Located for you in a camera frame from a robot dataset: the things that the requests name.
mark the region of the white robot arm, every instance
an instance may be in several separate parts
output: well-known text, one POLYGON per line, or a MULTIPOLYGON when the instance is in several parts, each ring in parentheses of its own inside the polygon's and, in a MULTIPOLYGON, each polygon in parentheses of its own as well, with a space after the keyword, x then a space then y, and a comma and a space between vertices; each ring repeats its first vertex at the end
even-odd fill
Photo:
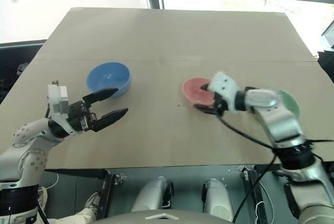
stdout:
POLYGON ((116 110, 97 119, 89 108, 118 89, 104 89, 83 97, 83 101, 68 104, 66 87, 57 82, 48 85, 48 113, 43 119, 20 127, 11 145, 0 156, 0 223, 34 223, 37 216, 38 184, 52 147, 66 136, 83 131, 95 132, 122 118, 127 108, 116 110))
POLYGON ((290 178, 285 185, 289 207, 299 223, 334 222, 334 188, 321 161, 312 153, 310 143, 294 115, 284 107, 281 96, 271 90, 241 90, 224 73, 217 73, 208 86, 236 113, 258 115, 282 162, 281 170, 290 178))

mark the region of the black cable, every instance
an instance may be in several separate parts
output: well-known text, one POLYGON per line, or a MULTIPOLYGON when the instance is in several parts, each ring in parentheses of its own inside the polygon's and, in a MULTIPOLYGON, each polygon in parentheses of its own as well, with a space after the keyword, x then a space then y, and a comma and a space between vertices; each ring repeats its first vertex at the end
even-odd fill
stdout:
POLYGON ((316 143, 316 142, 334 142, 332 139, 307 139, 309 142, 316 143))
POLYGON ((47 104, 47 109, 46 109, 46 113, 45 113, 45 117, 44 118, 49 118, 49 113, 50 113, 50 105, 49 103, 47 104))
POLYGON ((323 159, 321 156, 316 155, 315 153, 313 153, 313 155, 314 155, 315 157, 317 157, 319 160, 321 160, 322 163, 324 163, 324 159, 323 159))
POLYGON ((10 70, 14 75, 16 75, 16 72, 14 71, 14 69, 12 69, 11 67, 7 66, 7 65, 3 65, 3 67, 6 67, 8 70, 10 70))
POLYGON ((263 142, 259 141, 258 139, 253 138, 253 137, 249 136, 248 134, 245 134, 245 133, 241 132, 240 130, 234 128, 234 127, 231 126, 229 123, 227 123, 225 120, 223 120, 223 119, 219 116, 218 111, 217 111, 217 107, 216 107, 216 106, 214 106, 214 113, 215 113, 217 119, 219 119, 219 121, 220 121, 221 123, 223 123, 226 127, 228 127, 229 129, 231 129, 232 131, 236 132, 237 134, 240 134, 241 136, 243 136, 243 137, 245 137, 245 138, 251 140, 252 142, 255 142, 255 143, 257 143, 257 144, 259 144, 259 145, 261 145, 261 146, 263 146, 263 147, 272 149, 272 147, 269 146, 268 144, 263 143, 263 142))
POLYGON ((43 209, 41 208, 41 205, 39 202, 37 202, 37 206, 38 206, 38 213, 40 214, 44 224, 49 224, 49 221, 47 220, 45 213, 43 211, 43 209))
POLYGON ((250 190, 247 192, 246 196, 244 197, 243 201, 240 203, 237 211, 235 212, 235 215, 233 217, 233 221, 232 223, 235 223, 236 219, 238 218, 238 215, 242 209, 242 207, 245 205, 245 202, 248 198, 248 196, 251 194, 251 192, 254 190, 255 186, 259 183, 259 181, 262 179, 262 177, 266 174, 266 172, 269 171, 269 169, 272 167, 274 161, 276 160, 276 155, 274 155, 272 161, 267 165, 267 167, 264 169, 263 173, 256 179, 256 181, 254 182, 254 184, 252 185, 252 187, 250 188, 250 190))

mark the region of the cardboard sheet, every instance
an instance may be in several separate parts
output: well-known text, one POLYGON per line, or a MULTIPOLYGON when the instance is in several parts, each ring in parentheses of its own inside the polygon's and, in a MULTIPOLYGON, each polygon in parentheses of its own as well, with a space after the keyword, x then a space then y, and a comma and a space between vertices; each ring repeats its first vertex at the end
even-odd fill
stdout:
POLYGON ((39 60, 309 61, 283 13, 73 8, 39 60))
MULTIPOLYGON (((67 86, 70 103, 89 93, 86 77, 105 60, 34 60, 0 107, 0 152, 24 123, 44 116, 46 88, 53 80, 67 86)), ((98 116, 128 107, 114 125, 69 137, 52 149, 48 168, 127 168, 203 164, 265 163, 269 150, 231 132, 212 115, 191 108, 181 94, 188 78, 222 70, 244 86, 289 92, 299 103, 301 124, 310 138, 334 138, 334 87, 314 62, 123 61, 132 74, 129 91, 93 106, 98 116)), ((226 120, 263 141, 258 120, 247 113, 226 120)), ((317 144, 316 153, 332 160, 334 144, 317 144)))

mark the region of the red plate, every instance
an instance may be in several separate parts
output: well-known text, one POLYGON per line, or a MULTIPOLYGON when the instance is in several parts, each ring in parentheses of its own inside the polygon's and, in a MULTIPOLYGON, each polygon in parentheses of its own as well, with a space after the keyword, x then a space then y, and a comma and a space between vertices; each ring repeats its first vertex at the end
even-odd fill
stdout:
POLYGON ((207 78, 192 78, 182 85, 183 96, 192 104, 201 104, 208 107, 213 106, 214 94, 209 91, 204 91, 200 87, 210 82, 207 78))

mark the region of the shoe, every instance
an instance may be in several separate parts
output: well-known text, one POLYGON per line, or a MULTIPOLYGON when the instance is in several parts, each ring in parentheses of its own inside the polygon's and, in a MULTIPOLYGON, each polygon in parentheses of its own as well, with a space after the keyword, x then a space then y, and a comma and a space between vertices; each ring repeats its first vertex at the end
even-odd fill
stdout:
POLYGON ((47 202, 47 191, 45 186, 38 187, 38 203, 40 204, 43 211, 45 211, 47 202))
POLYGON ((85 208, 90 208, 93 210, 94 214, 98 213, 99 203, 100 203, 100 193, 93 193, 85 203, 85 208))

